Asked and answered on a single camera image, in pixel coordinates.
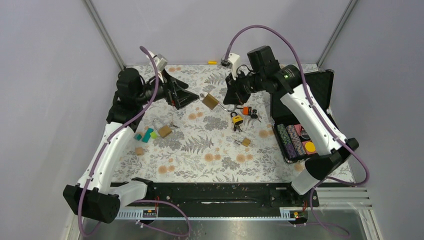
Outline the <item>large brass padlock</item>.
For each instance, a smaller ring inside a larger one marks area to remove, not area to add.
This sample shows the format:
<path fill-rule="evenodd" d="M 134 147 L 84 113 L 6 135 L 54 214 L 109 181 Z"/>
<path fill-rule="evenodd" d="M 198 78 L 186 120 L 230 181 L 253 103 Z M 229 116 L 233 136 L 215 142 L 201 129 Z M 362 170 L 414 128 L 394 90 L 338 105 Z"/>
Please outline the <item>large brass padlock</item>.
<path fill-rule="evenodd" d="M 152 121 L 152 125 L 161 138 L 167 137 L 173 132 L 173 129 L 179 128 L 173 122 L 165 123 L 159 118 L 154 118 Z"/>

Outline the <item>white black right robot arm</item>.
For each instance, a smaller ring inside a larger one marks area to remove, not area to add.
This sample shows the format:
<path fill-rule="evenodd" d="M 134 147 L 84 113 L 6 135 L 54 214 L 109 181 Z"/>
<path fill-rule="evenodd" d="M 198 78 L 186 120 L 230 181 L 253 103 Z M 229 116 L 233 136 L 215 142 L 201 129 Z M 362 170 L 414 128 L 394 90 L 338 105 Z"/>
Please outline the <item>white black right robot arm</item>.
<path fill-rule="evenodd" d="M 305 75 L 293 64 L 281 67 L 270 46 L 264 45 L 247 54 L 252 72 L 238 72 L 241 57 L 226 53 L 221 64 L 231 69 L 225 79 L 227 92 L 224 104 L 242 105 L 252 93 L 266 91 L 281 95 L 280 101 L 286 106 L 315 145 L 317 156 L 305 162 L 305 168 L 291 182 L 287 201 L 293 206 L 301 205 L 307 199 L 307 192 L 323 181 L 330 173 L 343 164 L 359 143 L 347 138 L 329 119 L 312 94 Z"/>

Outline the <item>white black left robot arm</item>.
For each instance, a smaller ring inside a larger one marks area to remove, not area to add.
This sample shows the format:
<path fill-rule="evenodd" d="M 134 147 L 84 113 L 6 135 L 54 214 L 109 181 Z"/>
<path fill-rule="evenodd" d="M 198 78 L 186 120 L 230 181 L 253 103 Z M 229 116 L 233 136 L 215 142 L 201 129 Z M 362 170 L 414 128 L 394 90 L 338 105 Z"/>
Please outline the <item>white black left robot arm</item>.
<path fill-rule="evenodd" d="M 144 81 L 135 68 L 118 73 L 112 107 L 106 118 L 103 137 L 88 168 L 75 185 L 67 185 L 63 197 L 79 218 L 111 223 L 121 208 L 139 201 L 148 206 L 155 200 L 149 181 L 134 178 L 118 187 L 112 187 L 112 176 L 119 159 L 135 135 L 149 101 L 166 100 L 177 110 L 199 99 L 188 91 L 188 84 L 171 76 L 166 70 Z"/>

